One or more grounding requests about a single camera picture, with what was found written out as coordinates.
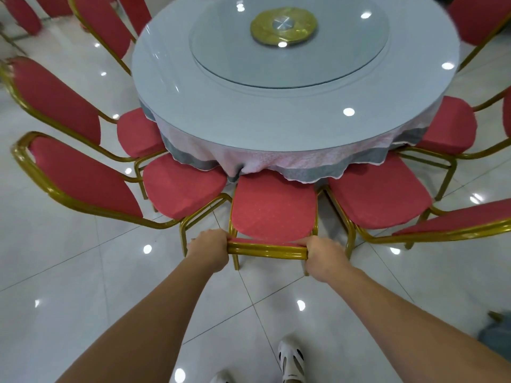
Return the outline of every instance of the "dining table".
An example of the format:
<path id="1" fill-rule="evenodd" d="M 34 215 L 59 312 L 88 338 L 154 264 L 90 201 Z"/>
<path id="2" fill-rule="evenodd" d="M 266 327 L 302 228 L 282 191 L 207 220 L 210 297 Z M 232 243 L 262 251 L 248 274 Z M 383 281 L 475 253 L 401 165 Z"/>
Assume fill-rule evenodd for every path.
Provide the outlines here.
<path id="1" fill-rule="evenodd" d="M 434 0 L 174 0 L 131 70 L 175 160 L 314 183 L 417 144 L 459 48 Z"/>

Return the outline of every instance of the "white shoe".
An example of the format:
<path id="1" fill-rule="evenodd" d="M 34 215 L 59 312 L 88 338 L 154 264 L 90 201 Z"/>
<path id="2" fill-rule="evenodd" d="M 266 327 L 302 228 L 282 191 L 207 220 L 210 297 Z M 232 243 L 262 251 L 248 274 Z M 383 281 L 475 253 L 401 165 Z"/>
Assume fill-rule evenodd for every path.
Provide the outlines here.
<path id="1" fill-rule="evenodd" d="M 302 367 L 302 371 L 296 366 L 294 359 Z M 303 361 L 303 354 L 298 345 L 291 339 L 281 340 L 278 344 L 278 362 L 280 363 L 282 370 L 282 382 L 287 380 L 298 380 L 305 383 L 305 363 Z"/>
<path id="2" fill-rule="evenodd" d="M 234 380 L 225 371 L 221 371 L 209 383 L 234 383 Z"/>

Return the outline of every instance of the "red chair backrest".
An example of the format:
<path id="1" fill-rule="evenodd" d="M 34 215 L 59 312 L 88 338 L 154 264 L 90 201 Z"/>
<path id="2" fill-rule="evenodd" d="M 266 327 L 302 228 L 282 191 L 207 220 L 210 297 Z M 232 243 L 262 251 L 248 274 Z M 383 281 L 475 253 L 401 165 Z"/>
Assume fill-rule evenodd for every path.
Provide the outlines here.
<path id="1" fill-rule="evenodd" d="M 508 88 L 502 103 L 502 123 L 506 135 L 511 137 L 511 87 Z"/>
<path id="2" fill-rule="evenodd" d="M 128 15 L 129 21 L 137 35 L 140 35 L 146 24 L 151 20 L 151 14 L 144 0 L 119 0 Z"/>
<path id="3" fill-rule="evenodd" d="M 74 0 L 81 17 L 119 57 L 123 58 L 131 35 L 109 0 Z"/>
<path id="4" fill-rule="evenodd" d="M 36 61 L 16 57 L 9 64 L 14 87 L 25 102 L 90 142 L 101 143 L 98 109 Z"/>
<path id="5" fill-rule="evenodd" d="M 48 16 L 60 17 L 60 16 L 72 16 L 73 11 L 69 7 L 67 0 L 36 0 L 41 8 L 48 13 Z"/>
<path id="6" fill-rule="evenodd" d="M 20 27 L 30 35 L 36 36 L 41 31 L 41 20 L 25 0 L 3 0 L 3 3 Z"/>
<path id="7" fill-rule="evenodd" d="M 135 196 L 116 170 L 52 137 L 35 138 L 29 150 L 39 169 L 71 198 L 143 218 Z"/>
<path id="8" fill-rule="evenodd" d="M 461 39 L 479 45 L 511 13 L 511 0 L 454 0 L 448 10 Z"/>
<path id="9" fill-rule="evenodd" d="M 457 209 L 436 218 L 394 232 L 393 235 L 421 232 L 449 232 L 511 219 L 511 199 Z"/>

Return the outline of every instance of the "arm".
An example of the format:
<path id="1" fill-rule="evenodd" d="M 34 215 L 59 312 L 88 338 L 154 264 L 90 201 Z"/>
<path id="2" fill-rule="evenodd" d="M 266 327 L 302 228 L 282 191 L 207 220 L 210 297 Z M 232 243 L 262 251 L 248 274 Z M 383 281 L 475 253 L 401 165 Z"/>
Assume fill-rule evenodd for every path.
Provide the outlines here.
<path id="1" fill-rule="evenodd" d="M 224 268 L 227 233 L 201 232 L 188 255 L 148 296 L 99 337 L 57 380 L 168 383 L 195 304 Z"/>
<path id="2" fill-rule="evenodd" d="M 511 364 L 353 267 L 341 245 L 312 236 L 306 269 L 344 299 L 405 382 L 509 382 Z"/>

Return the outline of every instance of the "person's left hand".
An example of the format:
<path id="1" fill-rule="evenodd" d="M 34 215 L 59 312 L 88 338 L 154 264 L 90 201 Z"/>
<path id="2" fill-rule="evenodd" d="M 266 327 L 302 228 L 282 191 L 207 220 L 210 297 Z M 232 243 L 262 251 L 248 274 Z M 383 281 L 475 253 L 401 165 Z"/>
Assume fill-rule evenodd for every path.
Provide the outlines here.
<path id="1" fill-rule="evenodd" d="M 212 273 L 219 272 L 229 262 L 227 238 L 229 234 L 220 228 L 202 231 L 188 244 L 187 258 L 194 258 Z"/>

